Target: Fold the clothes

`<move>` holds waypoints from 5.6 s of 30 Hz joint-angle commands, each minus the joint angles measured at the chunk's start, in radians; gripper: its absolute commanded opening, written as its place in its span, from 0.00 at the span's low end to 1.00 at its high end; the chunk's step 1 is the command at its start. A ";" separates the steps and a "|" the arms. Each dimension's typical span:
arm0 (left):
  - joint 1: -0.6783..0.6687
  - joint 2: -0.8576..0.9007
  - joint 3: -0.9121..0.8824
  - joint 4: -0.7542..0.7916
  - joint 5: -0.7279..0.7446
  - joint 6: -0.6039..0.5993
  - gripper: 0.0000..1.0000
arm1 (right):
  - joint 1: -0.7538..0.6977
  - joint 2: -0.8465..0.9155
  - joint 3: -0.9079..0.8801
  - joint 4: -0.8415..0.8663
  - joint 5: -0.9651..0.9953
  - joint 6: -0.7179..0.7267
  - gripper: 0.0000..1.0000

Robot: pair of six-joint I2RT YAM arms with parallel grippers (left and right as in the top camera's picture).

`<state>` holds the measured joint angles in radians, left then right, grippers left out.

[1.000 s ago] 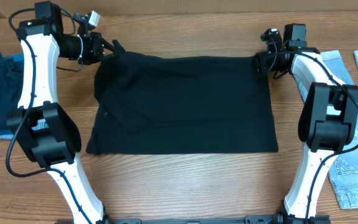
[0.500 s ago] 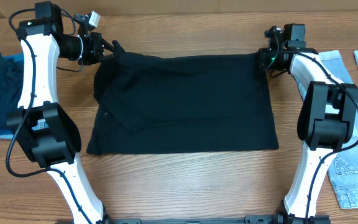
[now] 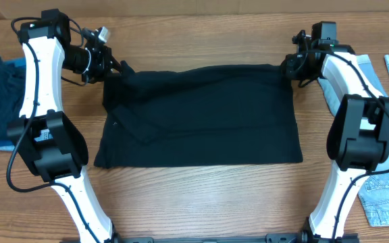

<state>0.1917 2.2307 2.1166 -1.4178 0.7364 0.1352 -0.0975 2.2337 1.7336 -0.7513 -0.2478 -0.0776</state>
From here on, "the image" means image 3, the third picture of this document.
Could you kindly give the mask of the black t-shirt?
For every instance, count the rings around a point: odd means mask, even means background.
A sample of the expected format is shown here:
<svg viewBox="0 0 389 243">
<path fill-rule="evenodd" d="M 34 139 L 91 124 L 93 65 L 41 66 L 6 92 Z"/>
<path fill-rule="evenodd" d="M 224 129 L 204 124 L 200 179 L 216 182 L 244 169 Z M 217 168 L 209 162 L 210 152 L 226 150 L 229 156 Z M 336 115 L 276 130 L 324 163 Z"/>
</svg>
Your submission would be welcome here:
<svg viewBox="0 0 389 243">
<path fill-rule="evenodd" d="M 106 79 L 96 167 L 300 163 L 291 82 L 278 66 L 216 65 Z"/>
</svg>

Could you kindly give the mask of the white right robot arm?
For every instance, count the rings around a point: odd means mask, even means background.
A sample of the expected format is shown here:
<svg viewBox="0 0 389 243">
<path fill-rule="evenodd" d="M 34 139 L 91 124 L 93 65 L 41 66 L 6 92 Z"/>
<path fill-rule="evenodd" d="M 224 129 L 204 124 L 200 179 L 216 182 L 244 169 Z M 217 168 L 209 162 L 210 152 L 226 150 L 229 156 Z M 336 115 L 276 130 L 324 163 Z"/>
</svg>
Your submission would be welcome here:
<svg viewBox="0 0 389 243">
<path fill-rule="evenodd" d="M 349 45 L 336 37 L 335 22 L 318 22 L 311 34 L 292 37 L 296 53 L 281 64 L 281 72 L 300 88 L 326 79 L 340 101 L 330 128 L 326 150 L 330 174 L 315 210 L 299 233 L 268 234 L 266 242 L 358 242 L 344 225 L 362 185 L 377 175 L 376 167 L 389 156 L 389 97 L 367 80 Z"/>
</svg>

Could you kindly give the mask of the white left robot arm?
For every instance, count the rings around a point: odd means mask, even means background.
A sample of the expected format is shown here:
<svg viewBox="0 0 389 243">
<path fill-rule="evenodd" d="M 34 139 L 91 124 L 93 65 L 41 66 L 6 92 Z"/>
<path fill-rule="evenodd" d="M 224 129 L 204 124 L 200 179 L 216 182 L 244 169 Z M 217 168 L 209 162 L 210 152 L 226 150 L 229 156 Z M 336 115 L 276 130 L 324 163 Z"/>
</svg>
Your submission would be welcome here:
<svg viewBox="0 0 389 243">
<path fill-rule="evenodd" d="M 102 82 L 121 73 L 120 63 L 106 43 L 106 27 L 89 30 L 58 9 L 48 9 L 39 18 L 23 17 L 15 29 L 26 58 L 26 86 L 18 118 L 9 123 L 7 136 L 14 150 L 6 180 L 14 186 L 11 169 L 19 155 L 43 188 L 52 188 L 73 219 L 80 242 L 121 242 L 111 219 L 104 213 L 88 177 L 88 148 L 80 131 L 63 111 L 62 70 L 82 77 L 80 86 Z"/>
</svg>

